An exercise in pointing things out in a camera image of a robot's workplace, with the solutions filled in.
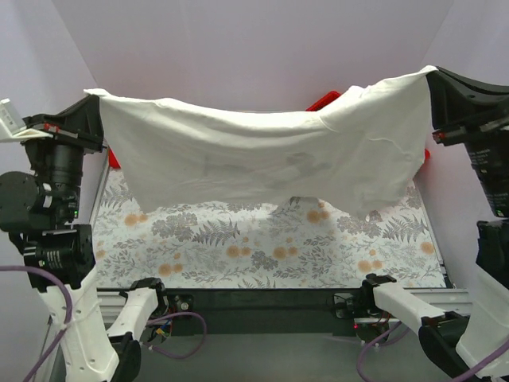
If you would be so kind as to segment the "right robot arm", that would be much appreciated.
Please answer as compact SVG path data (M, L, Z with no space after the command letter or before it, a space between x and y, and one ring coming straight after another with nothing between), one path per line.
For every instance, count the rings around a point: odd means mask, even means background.
M418 336L427 358L453 381L508 378L508 89L428 68L433 139L465 147L494 215L479 221L477 288L411 292L369 274L350 306L356 320L381 313Z

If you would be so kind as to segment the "white t shirt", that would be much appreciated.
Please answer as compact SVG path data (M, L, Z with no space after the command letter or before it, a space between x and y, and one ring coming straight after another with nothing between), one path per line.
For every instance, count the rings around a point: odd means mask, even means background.
M240 112L95 88L107 144L142 211L315 197L357 217L396 204L425 161L425 66L319 111Z

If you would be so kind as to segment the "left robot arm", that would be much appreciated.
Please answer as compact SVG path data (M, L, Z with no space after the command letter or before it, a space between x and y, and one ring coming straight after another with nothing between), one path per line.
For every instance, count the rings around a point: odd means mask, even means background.
M146 324L169 308L160 279L139 280L124 307L104 325L96 287L92 229L78 224L84 157L104 148L99 100L89 95L55 115L21 117L1 102L1 140L19 142L30 172L1 176L1 229L22 255L58 333L68 381L132 381L141 368Z

